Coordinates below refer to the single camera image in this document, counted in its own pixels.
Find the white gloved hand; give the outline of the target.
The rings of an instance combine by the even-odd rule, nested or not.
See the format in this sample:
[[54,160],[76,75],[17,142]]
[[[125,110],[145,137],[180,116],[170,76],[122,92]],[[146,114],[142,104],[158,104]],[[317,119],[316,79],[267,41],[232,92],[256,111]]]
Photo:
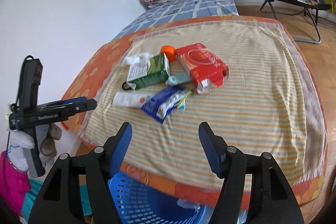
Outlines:
[[24,155],[24,149],[33,149],[35,142],[32,136],[22,131],[13,131],[9,135],[6,156],[10,164],[20,172],[27,172],[29,165]]

